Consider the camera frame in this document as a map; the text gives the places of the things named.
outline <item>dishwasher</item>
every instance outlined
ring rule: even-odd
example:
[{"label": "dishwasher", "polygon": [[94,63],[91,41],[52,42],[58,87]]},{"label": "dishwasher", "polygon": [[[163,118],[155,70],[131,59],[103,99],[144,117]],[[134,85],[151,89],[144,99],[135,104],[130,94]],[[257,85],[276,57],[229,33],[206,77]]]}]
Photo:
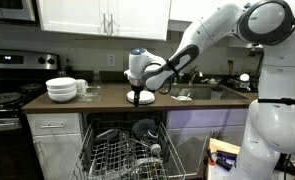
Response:
[{"label": "dishwasher", "polygon": [[185,179],[166,112],[88,113],[69,180]]}]

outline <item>white bowl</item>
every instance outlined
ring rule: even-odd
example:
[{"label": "white bowl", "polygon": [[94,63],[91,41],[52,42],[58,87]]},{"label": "white bowl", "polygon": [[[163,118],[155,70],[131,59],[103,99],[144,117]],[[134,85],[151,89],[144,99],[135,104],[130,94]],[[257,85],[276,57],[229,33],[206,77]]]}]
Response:
[{"label": "white bowl", "polygon": [[74,86],[75,84],[76,80],[69,77],[55,78],[46,82],[47,88],[49,89],[66,89]]},{"label": "white bowl", "polygon": [[77,90],[66,94],[51,94],[48,92],[49,98],[57,102],[68,102],[72,100],[77,94]]},{"label": "white bowl", "polygon": [[65,88],[65,89],[50,89],[47,88],[48,92],[50,94],[66,94],[66,93],[71,93],[74,92],[76,89],[76,85],[70,87],[70,88]]}]

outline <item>dark countertop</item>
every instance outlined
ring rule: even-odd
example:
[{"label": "dark countertop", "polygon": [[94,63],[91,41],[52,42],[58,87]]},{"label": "dark countertop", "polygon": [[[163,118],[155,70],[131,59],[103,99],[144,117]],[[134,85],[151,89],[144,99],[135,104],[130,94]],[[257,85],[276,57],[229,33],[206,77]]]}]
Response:
[{"label": "dark countertop", "polygon": [[239,93],[246,99],[237,100],[194,100],[176,101],[170,95],[155,93],[155,102],[149,105],[140,105],[139,108],[127,101],[127,93],[131,91],[128,84],[105,84],[102,89],[100,102],[77,102],[77,98],[68,103],[53,102],[47,93],[39,96],[22,110],[25,114],[31,113],[82,113],[82,112],[133,112],[133,111],[167,111],[167,110],[195,110],[195,109],[230,109],[248,108],[256,99],[257,93]]}]

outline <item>backsplash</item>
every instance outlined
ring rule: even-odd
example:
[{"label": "backsplash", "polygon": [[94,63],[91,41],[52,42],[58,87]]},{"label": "backsplash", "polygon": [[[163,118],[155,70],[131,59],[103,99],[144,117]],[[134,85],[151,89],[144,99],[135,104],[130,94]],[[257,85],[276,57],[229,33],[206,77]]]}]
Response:
[{"label": "backsplash", "polygon": [[[40,27],[0,24],[0,49],[21,49],[59,54],[62,65],[71,60],[74,70],[124,71],[128,69],[128,55],[132,48],[144,47],[151,53],[169,58],[176,51],[182,33],[168,32],[166,42],[124,38],[106,38],[55,32],[42,32]],[[249,57],[249,49],[229,48],[229,37],[210,47],[193,65],[205,74],[228,74],[227,60],[233,60],[235,71],[256,70],[260,56]],[[114,54],[116,65],[107,65],[107,54]]]}]

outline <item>dishwasher rack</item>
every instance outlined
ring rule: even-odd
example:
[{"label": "dishwasher rack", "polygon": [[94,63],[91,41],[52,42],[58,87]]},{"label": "dishwasher rack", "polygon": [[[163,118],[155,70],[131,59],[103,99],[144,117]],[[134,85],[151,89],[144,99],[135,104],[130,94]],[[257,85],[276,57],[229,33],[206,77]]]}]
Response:
[{"label": "dishwasher rack", "polygon": [[158,127],[159,154],[130,137],[129,131],[120,131],[112,140],[95,142],[96,130],[93,125],[88,127],[69,180],[185,179],[186,172],[162,123]]}]

